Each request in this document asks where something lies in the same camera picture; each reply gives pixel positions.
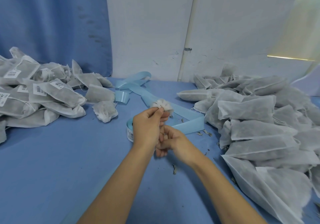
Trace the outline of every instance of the white wall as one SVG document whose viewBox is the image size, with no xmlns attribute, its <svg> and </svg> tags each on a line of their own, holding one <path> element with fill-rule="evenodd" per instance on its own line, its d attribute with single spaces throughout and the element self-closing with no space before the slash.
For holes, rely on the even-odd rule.
<svg viewBox="0 0 320 224">
<path fill-rule="evenodd" d="M 113 77 L 149 71 L 176 81 L 192 0 L 107 0 Z"/>
<path fill-rule="evenodd" d="M 238 66 L 239 74 L 280 75 L 290 80 L 304 75 L 310 62 L 267 58 L 294 0 L 194 0 L 182 81 L 194 72 L 219 75 L 223 64 Z"/>
</svg>

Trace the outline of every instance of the blue tabletop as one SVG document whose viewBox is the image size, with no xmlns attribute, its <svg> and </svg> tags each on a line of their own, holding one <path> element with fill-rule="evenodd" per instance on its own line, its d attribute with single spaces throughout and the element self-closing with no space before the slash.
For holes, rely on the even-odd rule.
<svg viewBox="0 0 320 224">
<path fill-rule="evenodd" d="M 194 84 L 150 81 L 147 85 L 157 97 L 193 107 L 176 93 L 195 89 Z M 314 98 L 313 102 L 319 105 L 320 100 Z M 82 118 L 60 116 L 48 126 L 7 130 L 8 140 L 0 145 L 0 223 L 60 223 L 129 152 L 132 143 L 126 138 L 126 121 L 146 109 L 140 96 L 131 93 L 127 105 L 118 104 L 119 115 L 109 123 L 99 121 L 91 105 L 84 108 L 87 115 Z M 205 129 L 212 137 L 196 133 L 187 137 L 230 179 L 232 174 L 220 156 L 223 151 L 217 146 L 220 135 L 209 125 Z M 177 166 L 175 175 L 172 165 Z M 279 223 L 243 196 L 269 223 Z M 314 201 L 320 202 L 313 192 L 304 209 L 305 223 L 320 220 Z M 220 221 L 198 177 L 169 153 L 165 158 L 151 159 L 127 223 Z"/>
</svg>

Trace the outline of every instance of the hand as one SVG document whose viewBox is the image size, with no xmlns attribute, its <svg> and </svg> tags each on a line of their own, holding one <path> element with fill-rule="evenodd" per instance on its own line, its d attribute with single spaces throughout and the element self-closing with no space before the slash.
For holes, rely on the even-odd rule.
<svg viewBox="0 0 320 224">
<path fill-rule="evenodd" d="M 202 153 L 179 130 L 164 125 L 160 128 L 159 143 L 155 146 L 157 157 L 164 157 L 172 149 L 178 159 L 187 165 L 195 162 L 195 158 Z"/>
<path fill-rule="evenodd" d="M 133 118 L 133 145 L 154 148 L 159 139 L 160 126 L 168 120 L 170 113 L 163 108 L 152 107 Z"/>
</svg>

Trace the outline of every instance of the barcode label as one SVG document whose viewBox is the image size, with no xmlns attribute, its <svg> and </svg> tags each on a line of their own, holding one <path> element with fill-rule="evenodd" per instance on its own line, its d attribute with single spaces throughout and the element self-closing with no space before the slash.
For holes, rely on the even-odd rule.
<svg viewBox="0 0 320 224">
<path fill-rule="evenodd" d="M 41 69 L 41 71 L 51 72 L 51 70 L 49 68 L 43 68 L 43 69 Z"/>
<path fill-rule="evenodd" d="M 59 82 L 52 82 L 50 83 L 52 86 L 56 87 L 57 89 L 62 89 L 64 88 L 65 86 L 62 84 L 62 83 L 59 83 Z"/>
<path fill-rule="evenodd" d="M 9 97 L 9 93 L 2 93 L 0 92 L 0 107 L 2 107 L 5 102 L 7 101 L 8 97 Z"/>
<path fill-rule="evenodd" d="M 18 87 L 17 92 L 20 92 L 20 93 L 28 93 L 29 91 L 28 91 L 26 85 L 20 85 L 20 86 Z"/>
<path fill-rule="evenodd" d="M 47 93 L 43 91 L 40 86 L 37 84 L 33 84 L 33 94 L 40 95 L 40 96 L 47 96 Z"/>
<path fill-rule="evenodd" d="M 10 70 L 3 77 L 4 78 L 17 78 L 17 76 L 21 73 L 20 70 Z"/>
<path fill-rule="evenodd" d="M 129 141 L 134 142 L 134 133 L 127 127 L 127 138 Z"/>
</svg>

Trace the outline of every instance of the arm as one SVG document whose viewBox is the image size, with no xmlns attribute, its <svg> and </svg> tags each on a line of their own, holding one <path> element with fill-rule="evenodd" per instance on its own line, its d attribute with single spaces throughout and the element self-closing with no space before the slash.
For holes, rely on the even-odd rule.
<svg viewBox="0 0 320 224">
<path fill-rule="evenodd" d="M 156 154 L 161 157 L 172 149 L 174 154 L 198 175 L 223 224 L 266 224 L 266 221 L 223 176 L 213 162 L 204 156 L 186 136 L 170 126 L 160 130 Z"/>
<path fill-rule="evenodd" d="M 82 215 L 79 224 L 125 223 L 146 167 L 168 119 L 163 108 L 150 108 L 133 118 L 133 147 Z"/>
</svg>

